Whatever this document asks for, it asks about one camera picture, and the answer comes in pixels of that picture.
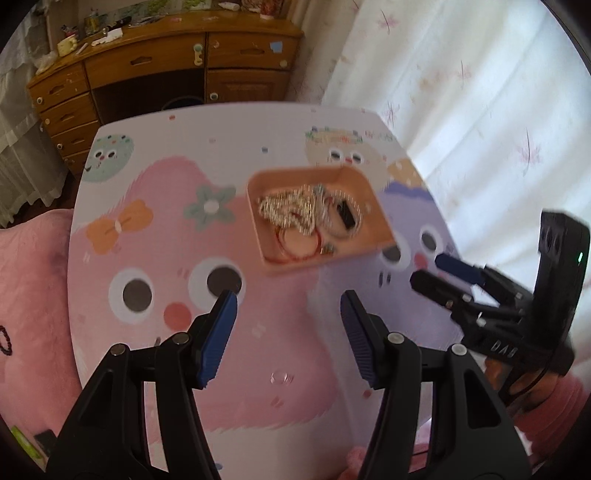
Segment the person right hand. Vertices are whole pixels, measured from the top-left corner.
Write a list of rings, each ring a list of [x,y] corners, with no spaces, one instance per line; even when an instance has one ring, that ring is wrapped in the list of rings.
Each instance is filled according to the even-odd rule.
[[[485,361],[485,375],[495,390],[500,390],[502,386],[510,387],[510,395],[514,397],[514,402],[525,410],[531,410],[544,403],[550,398],[560,381],[563,380],[555,372],[546,372],[538,370],[526,372],[519,379],[510,382],[509,375],[513,369],[503,363],[487,358]]]

